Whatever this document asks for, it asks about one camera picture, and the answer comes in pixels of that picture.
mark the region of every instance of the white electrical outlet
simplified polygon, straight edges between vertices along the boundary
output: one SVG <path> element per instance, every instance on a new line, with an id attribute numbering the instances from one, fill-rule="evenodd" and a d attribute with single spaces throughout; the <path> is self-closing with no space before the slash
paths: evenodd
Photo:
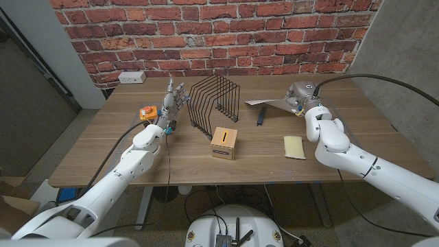
<path id="1" fill-rule="evenodd" d="M 143 83 L 145 79 L 146 75 L 143 71 L 122 72 L 119 75 L 119 81 L 122 84 Z"/>

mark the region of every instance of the yellow sponge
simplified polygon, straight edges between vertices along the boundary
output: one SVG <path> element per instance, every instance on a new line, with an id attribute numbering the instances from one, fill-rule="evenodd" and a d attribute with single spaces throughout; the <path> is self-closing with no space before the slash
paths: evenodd
<path id="1" fill-rule="evenodd" d="M 283 137 L 285 156 L 288 158 L 306 159 L 303 152 L 302 137 Z"/>

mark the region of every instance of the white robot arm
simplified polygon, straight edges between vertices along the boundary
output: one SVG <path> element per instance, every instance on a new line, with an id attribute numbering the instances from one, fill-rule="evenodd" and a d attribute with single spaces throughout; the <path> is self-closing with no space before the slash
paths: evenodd
<path id="1" fill-rule="evenodd" d="M 439 230 L 439 184 L 353 145 L 343 123 L 332 120 L 312 82 L 295 82 L 285 96 L 292 111 L 305 116 L 307 138 L 317 142 L 316 158 L 332 168 L 355 174 L 417 212 Z"/>
<path id="2" fill-rule="evenodd" d="M 189 96 L 183 95 L 184 84 L 173 90 L 172 79 L 167 91 L 159 118 L 134 137 L 133 144 L 122 154 L 121 161 L 111 172 L 76 201 L 34 217 L 12 239 L 32 235 L 49 239 L 90 237 L 125 188 L 151 168 L 154 157 L 160 152 L 157 141 L 175 128 L 174 120 Z"/>

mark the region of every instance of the cardboard box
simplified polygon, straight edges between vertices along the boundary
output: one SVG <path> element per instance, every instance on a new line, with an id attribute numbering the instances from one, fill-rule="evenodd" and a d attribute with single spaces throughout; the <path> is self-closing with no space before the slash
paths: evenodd
<path id="1" fill-rule="evenodd" d="M 212 156 L 235 159 L 235 144 L 238 130 L 217 127 L 211 142 Z"/>

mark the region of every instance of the wire file organizer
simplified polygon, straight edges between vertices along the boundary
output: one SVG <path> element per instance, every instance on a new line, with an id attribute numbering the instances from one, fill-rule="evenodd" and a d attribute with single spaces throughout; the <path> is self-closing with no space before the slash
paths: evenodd
<path id="1" fill-rule="evenodd" d="M 201 130 L 209 140 L 213 137 L 210 121 L 213 106 L 235 123 L 238 121 L 238 84 L 214 74 L 193 85 L 189 96 L 191 100 L 187 106 L 191 124 Z"/>

